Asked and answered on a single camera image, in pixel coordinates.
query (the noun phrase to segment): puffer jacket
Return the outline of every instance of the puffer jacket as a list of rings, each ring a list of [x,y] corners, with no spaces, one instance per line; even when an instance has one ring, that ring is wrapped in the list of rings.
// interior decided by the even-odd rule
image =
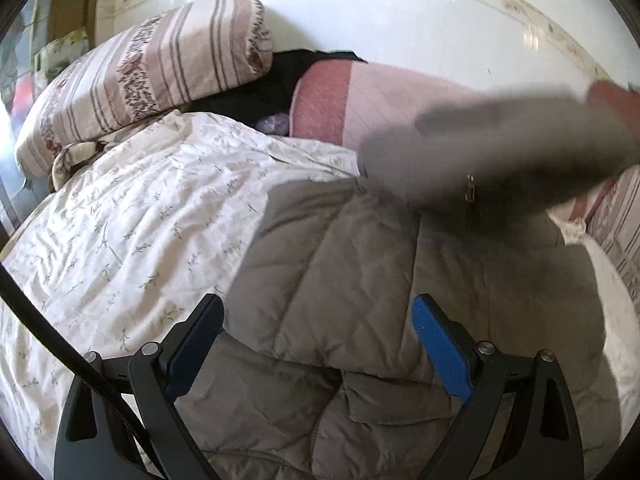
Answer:
[[[415,478],[458,408],[412,327],[423,293],[503,352],[551,349],[579,398],[602,380],[602,306],[587,253],[544,209],[639,160],[615,117],[525,98],[375,134],[359,178],[274,188],[180,403],[216,471]]]

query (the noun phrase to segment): bedsheet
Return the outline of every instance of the bedsheet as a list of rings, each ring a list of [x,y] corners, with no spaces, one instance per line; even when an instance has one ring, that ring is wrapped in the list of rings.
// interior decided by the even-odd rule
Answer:
[[[4,264],[79,352],[129,354],[162,339],[205,293],[224,296],[272,186],[356,173],[354,152],[339,146],[273,139],[221,116],[172,112],[41,204],[7,247]],[[604,252],[580,224],[561,225],[593,260],[606,319],[602,366],[616,380],[613,388],[596,381],[574,399],[591,475],[608,458],[615,428],[624,436],[640,411],[640,329]],[[71,380],[0,303],[0,416],[47,480]],[[603,401],[612,398],[622,420],[610,425]]]

